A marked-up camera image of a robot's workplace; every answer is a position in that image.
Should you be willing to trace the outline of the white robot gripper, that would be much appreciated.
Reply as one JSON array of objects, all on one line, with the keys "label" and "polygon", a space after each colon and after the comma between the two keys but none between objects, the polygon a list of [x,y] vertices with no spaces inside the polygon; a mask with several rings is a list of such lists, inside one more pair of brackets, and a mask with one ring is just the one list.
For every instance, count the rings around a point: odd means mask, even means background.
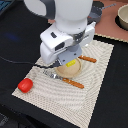
[{"label": "white robot gripper", "polygon": [[87,24],[93,0],[24,0],[34,14],[54,20],[40,34],[40,54],[49,68],[59,67],[82,54],[93,39],[95,23]]}]

